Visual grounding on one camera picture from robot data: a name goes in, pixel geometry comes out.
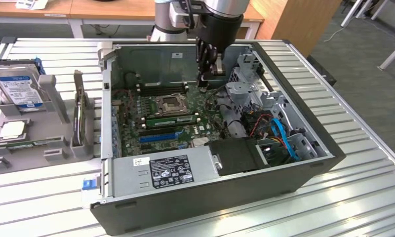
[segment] paper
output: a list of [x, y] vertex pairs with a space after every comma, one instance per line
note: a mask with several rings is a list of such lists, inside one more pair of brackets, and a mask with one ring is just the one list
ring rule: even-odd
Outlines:
[[28, 10], [40, 10], [47, 6], [48, 0], [17, 0], [16, 8]]

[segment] floor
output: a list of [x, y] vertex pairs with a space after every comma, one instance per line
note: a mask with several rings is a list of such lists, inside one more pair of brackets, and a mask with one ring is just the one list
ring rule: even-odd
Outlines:
[[[395, 151], [395, 61], [386, 71], [377, 68], [395, 50], [395, 35], [381, 31], [378, 28], [383, 29], [383, 26], [377, 22], [354, 19], [349, 27], [323, 42], [340, 29], [346, 16], [340, 11], [330, 22], [312, 57], [335, 77], [336, 91]], [[111, 35], [116, 26], [103, 31]], [[121, 26], [113, 37], [144, 38], [150, 33], [151, 27]], [[87, 38], [103, 37], [95, 34], [89, 25], [84, 26], [84, 35]], [[67, 25], [0, 24], [0, 40], [4, 36], [71, 38], [72, 34]]]

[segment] wooden table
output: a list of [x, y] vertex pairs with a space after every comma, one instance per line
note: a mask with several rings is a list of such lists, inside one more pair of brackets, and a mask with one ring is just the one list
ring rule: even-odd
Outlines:
[[[115, 0], [109, 2], [73, 0], [71, 27], [75, 38], [83, 38], [81, 25], [146, 25], [155, 24], [154, 0]], [[242, 27], [248, 28], [246, 39], [255, 39], [263, 17], [248, 5]]]
[[0, 23], [68, 24], [72, 0], [53, 0], [43, 10], [24, 10], [0, 2]]

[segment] motherboard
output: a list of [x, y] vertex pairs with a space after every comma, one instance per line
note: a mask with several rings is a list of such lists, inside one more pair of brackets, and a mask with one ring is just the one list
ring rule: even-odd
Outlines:
[[207, 100], [215, 90], [186, 83], [113, 90], [115, 156], [198, 147], [228, 137], [216, 100]]

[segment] blue pcie slot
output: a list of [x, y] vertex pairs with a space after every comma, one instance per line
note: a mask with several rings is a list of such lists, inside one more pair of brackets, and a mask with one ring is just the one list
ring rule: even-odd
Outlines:
[[156, 135], [156, 136], [150, 136], [150, 137], [142, 137], [139, 138], [139, 143], [146, 143], [146, 142], [160, 142], [160, 141], [167, 141], [167, 140], [175, 140], [178, 138], [176, 134], [163, 134], [163, 135]]

